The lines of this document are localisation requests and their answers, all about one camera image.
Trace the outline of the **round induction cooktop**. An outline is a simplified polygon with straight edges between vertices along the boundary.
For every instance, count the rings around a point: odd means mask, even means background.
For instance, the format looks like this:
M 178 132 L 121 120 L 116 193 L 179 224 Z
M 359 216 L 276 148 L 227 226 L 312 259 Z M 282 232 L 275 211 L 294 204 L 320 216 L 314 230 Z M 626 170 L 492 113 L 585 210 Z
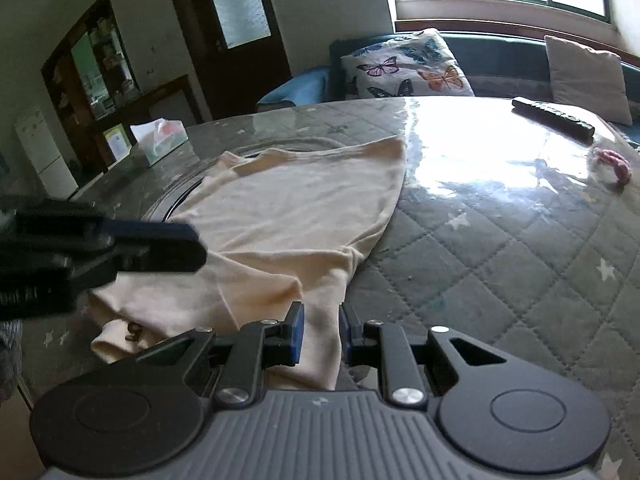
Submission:
M 313 151 L 335 150 L 344 148 L 344 144 L 337 140 L 322 138 L 322 136 L 307 136 L 299 139 L 281 139 L 262 141 L 256 144 L 241 146 L 236 151 L 239 156 L 255 158 L 268 148 L 305 153 Z M 160 194 L 160 198 L 142 216 L 145 221 L 166 221 L 186 198 L 201 184 L 209 170 L 218 162 L 219 156 L 198 162 L 184 176 L 171 183 L 168 189 Z

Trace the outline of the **grey square pillow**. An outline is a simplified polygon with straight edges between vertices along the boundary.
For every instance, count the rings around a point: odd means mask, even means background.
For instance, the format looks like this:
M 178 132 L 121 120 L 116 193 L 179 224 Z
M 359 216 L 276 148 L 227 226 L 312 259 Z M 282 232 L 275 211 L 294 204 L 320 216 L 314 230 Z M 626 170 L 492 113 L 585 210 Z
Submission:
M 544 37 L 544 43 L 555 102 L 582 107 L 608 122 L 632 125 L 617 54 L 550 35 Z

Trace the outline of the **dark wooden door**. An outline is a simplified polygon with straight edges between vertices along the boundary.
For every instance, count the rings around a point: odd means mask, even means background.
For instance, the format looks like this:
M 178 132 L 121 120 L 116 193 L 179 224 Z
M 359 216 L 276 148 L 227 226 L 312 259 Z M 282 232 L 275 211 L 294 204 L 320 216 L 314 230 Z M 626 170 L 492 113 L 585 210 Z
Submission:
M 253 113 L 291 78 L 271 0 L 172 0 L 210 114 Z

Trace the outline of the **tissue box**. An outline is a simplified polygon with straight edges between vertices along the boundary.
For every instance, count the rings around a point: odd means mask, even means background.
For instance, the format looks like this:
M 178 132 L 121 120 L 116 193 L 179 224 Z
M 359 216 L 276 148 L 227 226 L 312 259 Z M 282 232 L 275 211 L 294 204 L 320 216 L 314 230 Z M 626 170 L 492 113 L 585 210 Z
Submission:
M 158 118 L 152 122 L 130 127 L 137 143 L 130 151 L 135 162 L 151 167 L 186 140 L 186 128 L 180 120 Z

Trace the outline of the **black remote control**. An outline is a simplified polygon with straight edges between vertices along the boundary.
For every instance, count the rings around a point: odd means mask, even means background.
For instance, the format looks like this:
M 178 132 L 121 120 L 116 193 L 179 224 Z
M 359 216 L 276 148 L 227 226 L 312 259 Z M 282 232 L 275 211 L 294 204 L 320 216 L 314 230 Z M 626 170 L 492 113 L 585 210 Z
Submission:
M 539 122 L 560 133 L 571 136 L 580 142 L 590 143 L 593 140 L 594 127 L 573 115 L 561 112 L 548 103 L 532 101 L 521 96 L 511 100 L 516 114 Z

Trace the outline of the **cream knit sweater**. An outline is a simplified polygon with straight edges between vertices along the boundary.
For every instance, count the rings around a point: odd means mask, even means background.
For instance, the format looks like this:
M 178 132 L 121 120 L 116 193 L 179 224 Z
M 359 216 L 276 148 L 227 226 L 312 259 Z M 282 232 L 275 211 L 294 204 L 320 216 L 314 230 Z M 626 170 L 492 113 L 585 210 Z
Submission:
M 392 218 L 406 153 L 397 136 L 296 153 L 222 154 L 174 213 L 207 249 L 194 274 L 122 273 L 89 297 L 100 326 L 92 351 L 107 363 L 194 328 L 236 333 L 305 310 L 299 363 L 270 370 L 273 387 L 335 387 L 338 308 L 358 266 Z

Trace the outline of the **dark wooden shelf cabinet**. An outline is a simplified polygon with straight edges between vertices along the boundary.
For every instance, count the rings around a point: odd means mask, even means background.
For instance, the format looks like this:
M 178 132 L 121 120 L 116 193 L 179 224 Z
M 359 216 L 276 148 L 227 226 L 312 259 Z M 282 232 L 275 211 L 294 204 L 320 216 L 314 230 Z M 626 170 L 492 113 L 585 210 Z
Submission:
M 70 170 L 88 181 L 116 162 L 106 132 L 133 124 L 177 118 L 187 126 L 203 120 L 186 75 L 143 90 L 132 71 L 111 0 L 96 0 L 46 62 L 41 75 L 75 158 Z

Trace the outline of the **white refrigerator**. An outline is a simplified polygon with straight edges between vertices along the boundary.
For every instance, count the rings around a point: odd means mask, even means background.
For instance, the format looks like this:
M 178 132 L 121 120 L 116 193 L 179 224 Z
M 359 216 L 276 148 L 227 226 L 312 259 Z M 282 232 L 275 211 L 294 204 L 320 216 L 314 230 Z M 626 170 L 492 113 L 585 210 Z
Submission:
M 32 108 L 17 118 L 15 132 L 47 194 L 58 200 L 70 198 L 77 191 L 78 185 L 41 110 Z

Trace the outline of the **butterfly print pillow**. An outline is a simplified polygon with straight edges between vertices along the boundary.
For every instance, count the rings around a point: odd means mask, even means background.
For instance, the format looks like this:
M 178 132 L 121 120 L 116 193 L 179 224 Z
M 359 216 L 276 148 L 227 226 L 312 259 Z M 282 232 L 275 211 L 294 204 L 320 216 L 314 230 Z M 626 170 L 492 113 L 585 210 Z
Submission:
M 341 57 L 349 99 L 472 96 L 474 91 L 437 29 L 370 44 Z

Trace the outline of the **dark teal sofa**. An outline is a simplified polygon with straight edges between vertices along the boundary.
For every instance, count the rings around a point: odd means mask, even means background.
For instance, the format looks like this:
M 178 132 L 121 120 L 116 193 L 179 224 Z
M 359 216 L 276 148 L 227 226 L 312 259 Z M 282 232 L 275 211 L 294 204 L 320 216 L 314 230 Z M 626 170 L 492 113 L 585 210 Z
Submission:
M 293 77 L 257 109 L 392 96 L 490 96 L 553 102 L 546 45 L 482 32 L 420 32 L 336 40 L 330 64 Z

